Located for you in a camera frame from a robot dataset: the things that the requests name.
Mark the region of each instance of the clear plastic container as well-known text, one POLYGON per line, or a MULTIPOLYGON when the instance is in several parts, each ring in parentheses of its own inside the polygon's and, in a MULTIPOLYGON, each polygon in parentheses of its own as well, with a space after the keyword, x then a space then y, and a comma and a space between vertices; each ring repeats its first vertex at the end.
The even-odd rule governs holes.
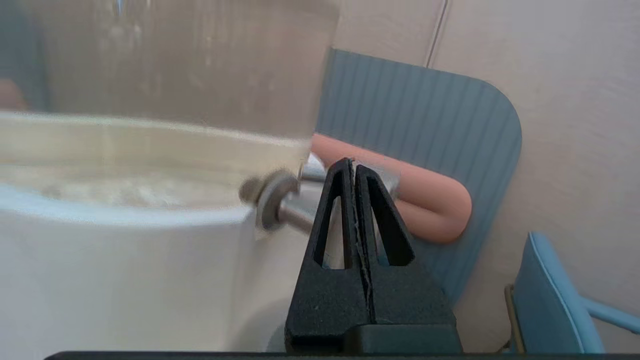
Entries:
POLYGON ((0 79, 17 89, 14 108, 40 114, 0 114, 0 182, 107 205, 215 207, 307 157, 334 1, 2 6, 0 79))

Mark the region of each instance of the blue chair armrest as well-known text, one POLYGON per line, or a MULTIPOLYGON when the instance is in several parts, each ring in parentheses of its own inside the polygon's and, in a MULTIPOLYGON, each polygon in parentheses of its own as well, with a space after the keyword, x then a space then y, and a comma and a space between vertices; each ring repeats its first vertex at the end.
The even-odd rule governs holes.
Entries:
POLYGON ((629 330, 634 334, 640 334, 639 317, 584 297, 582 298, 582 303, 584 304, 584 307, 587 308, 591 317, 610 323, 622 329, 629 330))

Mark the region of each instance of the blue chair backrest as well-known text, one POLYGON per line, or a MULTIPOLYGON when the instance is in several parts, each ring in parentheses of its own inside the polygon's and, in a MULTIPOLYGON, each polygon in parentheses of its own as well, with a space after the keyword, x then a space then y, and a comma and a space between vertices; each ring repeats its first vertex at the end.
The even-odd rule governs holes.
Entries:
POLYGON ((520 155, 520 121, 506 96, 467 76, 336 50, 317 131, 467 187, 473 210, 462 237, 450 245, 414 246, 456 302, 520 155))
POLYGON ((582 297, 540 233, 529 233, 513 302, 527 353, 605 352, 582 297))

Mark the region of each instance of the pink object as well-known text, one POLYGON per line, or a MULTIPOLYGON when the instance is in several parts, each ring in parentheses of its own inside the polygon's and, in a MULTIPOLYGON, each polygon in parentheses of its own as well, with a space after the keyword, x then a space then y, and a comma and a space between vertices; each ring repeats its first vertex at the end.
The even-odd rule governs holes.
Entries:
POLYGON ((457 180, 376 152, 314 134, 311 151, 330 166, 354 158, 400 174, 396 207, 413 235, 434 243, 460 237, 471 216, 471 196, 457 180))

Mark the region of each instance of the blue chair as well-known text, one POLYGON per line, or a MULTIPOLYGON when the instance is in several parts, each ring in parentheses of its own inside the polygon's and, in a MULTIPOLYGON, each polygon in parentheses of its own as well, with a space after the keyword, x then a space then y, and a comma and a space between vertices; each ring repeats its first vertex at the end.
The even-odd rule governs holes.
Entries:
POLYGON ((591 317, 640 333, 640 318, 581 297, 540 233, 529 233, 520 271, 505 294, 515 352, 604 353, 591 317))
POLYGON ((455 303, 520 156, 520 120, 509 99, 479 79, 335 50, 316 131, 453 177, 467 188, 473 210, 460 239, 413 244, 455 303))

